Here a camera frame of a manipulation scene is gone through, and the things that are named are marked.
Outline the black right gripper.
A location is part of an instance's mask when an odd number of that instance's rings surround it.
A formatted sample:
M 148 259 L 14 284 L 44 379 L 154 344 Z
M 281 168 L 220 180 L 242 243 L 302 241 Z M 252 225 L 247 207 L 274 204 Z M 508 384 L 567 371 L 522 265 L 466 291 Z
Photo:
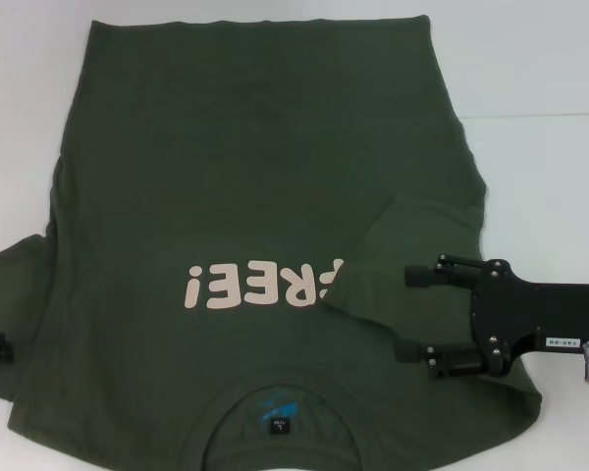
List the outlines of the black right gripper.
M 589 285 L 531 283 L 506 261 L 440 254 L 433 267 L 406 266 L 408 288 L 473 288 L 473 343 L 431 344 L 395 340 L 400 363 L 424 363 L 430 379 L 493 377 L 510 372 L 529 352 L 578 353 L 589 379 Z

